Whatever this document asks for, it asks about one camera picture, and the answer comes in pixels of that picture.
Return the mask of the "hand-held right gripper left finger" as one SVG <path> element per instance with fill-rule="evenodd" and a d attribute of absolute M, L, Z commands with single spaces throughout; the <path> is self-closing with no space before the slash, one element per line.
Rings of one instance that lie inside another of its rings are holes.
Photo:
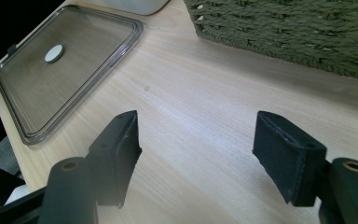
<path fill-rule="evenodd" d="M 137 111 L 115 116 L 90 145 L 87 155 L 98 205 L 124 205 L 141 154 Z"/>

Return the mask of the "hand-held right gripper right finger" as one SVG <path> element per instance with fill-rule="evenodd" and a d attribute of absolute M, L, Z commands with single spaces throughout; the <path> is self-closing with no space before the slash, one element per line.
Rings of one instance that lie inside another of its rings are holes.
<path fill-rule="evenodd" d="M 253 153 L 286 203 L 313 206 L 327 148 L 280 115 L 258 111 Z"/>

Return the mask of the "green woven basket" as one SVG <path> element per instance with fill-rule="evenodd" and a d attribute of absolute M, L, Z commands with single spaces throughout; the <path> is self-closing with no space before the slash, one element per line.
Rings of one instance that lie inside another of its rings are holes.
<path fill-rule="evenodd" d="M 197 36 L 358 78 L 358 0 L 184 0 Z"/>

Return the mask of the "clear lid with white knob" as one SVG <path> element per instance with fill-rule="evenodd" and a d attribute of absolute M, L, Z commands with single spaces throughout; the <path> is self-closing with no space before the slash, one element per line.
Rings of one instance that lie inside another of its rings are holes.
<path fill-rule="evenodd" d="M 0 92 L 23 144 L 51 135 L 143 29 L 136 19 L 68 5 L 13 49 L 0 63 Z"/>

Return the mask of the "cream compartment storage box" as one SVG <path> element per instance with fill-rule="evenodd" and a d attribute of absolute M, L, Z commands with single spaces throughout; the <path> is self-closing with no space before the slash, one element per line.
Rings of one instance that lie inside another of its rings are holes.
<path fill-rule="evenodd" d="M 108 7 L 137 15 L 151 15 L 170 0 L 102 0 Z"/>

